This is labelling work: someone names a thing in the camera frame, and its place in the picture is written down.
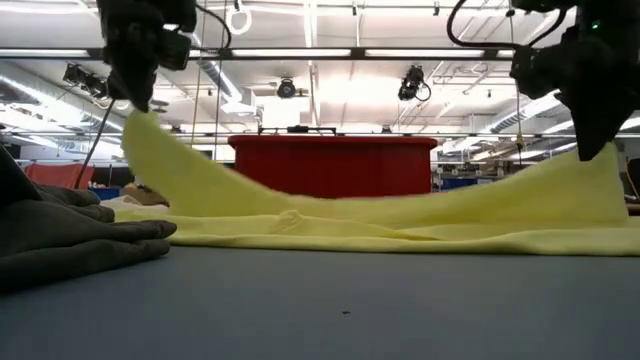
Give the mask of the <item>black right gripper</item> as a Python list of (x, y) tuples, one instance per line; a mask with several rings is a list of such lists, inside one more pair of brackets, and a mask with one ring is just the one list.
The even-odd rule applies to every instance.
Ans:
[(576, 10), (561, 92), (574, 121), (579, 159), (590, 161), (639, 110), (639, 2), (564, 0), (554, 6)]

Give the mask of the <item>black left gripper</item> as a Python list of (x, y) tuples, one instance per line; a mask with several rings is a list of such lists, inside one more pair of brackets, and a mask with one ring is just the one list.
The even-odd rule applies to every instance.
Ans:
[[(161, 66), (172, 71), (186, 68), (191, 51), (189, 34), (196, 26), (194, 0), (98, 0), (105, 61), (116, 68)], [(109, 96), (130, 101), (149, 111), (156, 80), (154, 70), (111, 72)]]

